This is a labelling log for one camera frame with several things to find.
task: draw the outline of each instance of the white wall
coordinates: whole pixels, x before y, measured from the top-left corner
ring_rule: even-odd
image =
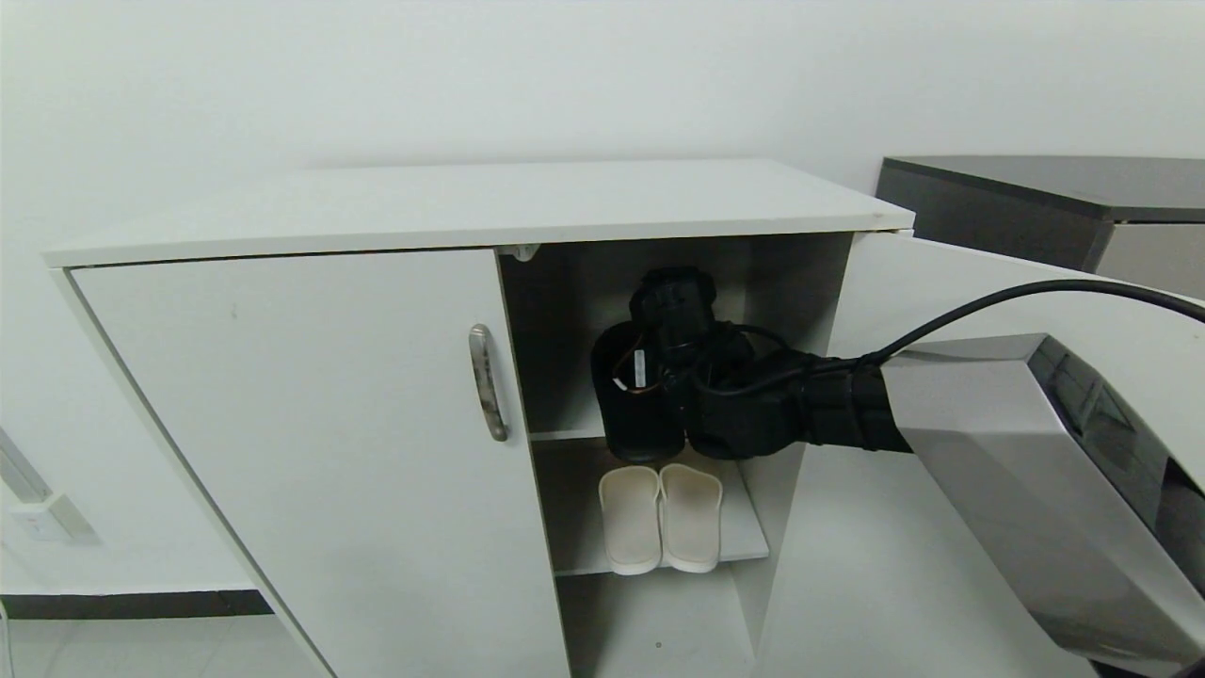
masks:
[[[2,19],[0,423],[102,540],[6,530],[7,592],[248,585],[69,316],[39,259],[52,243],[310,165],[760,154],[869,191],[883,154],[1205,157],[1201,4],[7,4]]]

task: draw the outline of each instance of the black cable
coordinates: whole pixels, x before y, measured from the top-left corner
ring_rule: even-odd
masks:
[[[1000,301],[1007,301],[1009,299],[1016,299],[1018,296],[1028,296],[1030,294],[1041,294],[1045,291],[1095,291],[1098,294],[1125,296],[1128,299],[1135,299],[1138,301],[1145,301],[1154,306],[1168,308],[1169,311],[1175,311],[1198,322],[1205,323],[1205,307],[1156,289],[1147,289],[1146,287],[1139,287],[1136,284],[1111,282],[1107,279],[1042,279],[1040,282],[1027,282],[1025,284],[1017,284],[1016,287],[1000,289],[999,291],[993,291],[986,296],[981,296],[974,301],[963,303],[957,308],[941,313],[921,326],[917,326],[912,331],[909,331],[904,336],[900,336],[897,341],[883,347],[882,349],[862,356],[858,359],[858,364],[882,366],[884,362],[890,360],[892,356],[909,346],[915,344],[919,341],[919,338],[954,322],[956,319],[964,318],[988,306],[994,306]]]
[[[1172,296],[1164,291],[1158,291],[1156,289],[1147,289],[1146,287],[1139,287],[1136,284],[1127,284],[1124,282],[1112,282],[1106,279],[1044,279],[1039,282],[1028,282],[1025,284],[1018,284],[1016,287],[1009,287],[1000,289],[999,291],[993,291],[986,296],[975,299],[974,301],[963,303],[951,311],[947,311],[929,322],[917,326],[912,331],[900,336],[897,341],[883,347],[877,352],[872,352],[858,359],[842,359],[825,361],[821,365],[813,366],[812,369],[795,369],[782,372],[756,382],[747,387],[740,387],[735,389],[719,389],[710,387],[699,377],[698,366],[693,370],[692,381],[694,388],[704,394],[710,394],[713,396],[748,396],[764,391],[771,387],[777,387],[784,382],[790,382],[792,379],[815,377],[818,375],[828,375],[833,372],[842,372],[847,370],[857,370],[863,366],[875,366],[881,367],[884,362],[890,360],[892,356],[899,352],[906,349],[911,344],[915,344],[919,338],[931,334],[933,331],[957,320],[966,317],[974,312],[981,311],[988,306],[994,306],[1001,301],[1007,301],[1009,299],[1016,299],[1019,296],[1028,296],[1030,294],[1041,294],[1045,291],[1095,291],[1099,294],[1111,294],[1115,296],[1125,296],[1128,299],[1135,299],[1138,301],[1145,301],[1170,311],[1178,312],[1181,314],[1188,316],[1193,319],[1205,323],[1205,307],[1201,307],[1191,301],[1186,301],[1178,296]],[[753,328],[750,325],[733,325],[734,329],[740,329],[742,331],[750,331],[751,334],[770,335],[769,331],[762,331],[760,328]],[[776,338],[776,342],[783,348],[788,348],[781,338]]]

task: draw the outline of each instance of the cabinet door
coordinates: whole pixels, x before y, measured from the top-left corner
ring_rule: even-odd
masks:
[[[880,349],[983,294],[1092,277],[895,234],[854,236],[830,355]],[[1089,293],[1006,301],[935,332],[1045,331],[1099,370],[1197,478],[1205,478],[1205,326]],[[759,656],[764,676],[1088,678],[1029,618],[910,455],[810,447]]]
[[[334,676],[568,674],[493,250],[72,275]],[[470,365],[478,323],[501,443]]]

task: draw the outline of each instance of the slipper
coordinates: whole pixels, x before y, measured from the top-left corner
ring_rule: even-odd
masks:
[[[682,572],[711,572],[719,562],[719,503],[724,487],[715,476],[681,464],[663,468],[660,481],[665,562]]]
[[[643,466],[617,468],[599,481],[602,543],[616,574],[643,574],[660,565],[659,494],[657,472]]]

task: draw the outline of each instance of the metal handle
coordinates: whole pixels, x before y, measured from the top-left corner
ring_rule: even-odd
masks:
[[[477,399],[481,401],[481,414],[486,415],[489,435],[499,443],[509,436],[502,411],[498,407],[498,393],[494,390],[494,375],[489,369],[489,328],[477,323],[469,330],[469,356],[472,359],[472,377],[477,381]]]

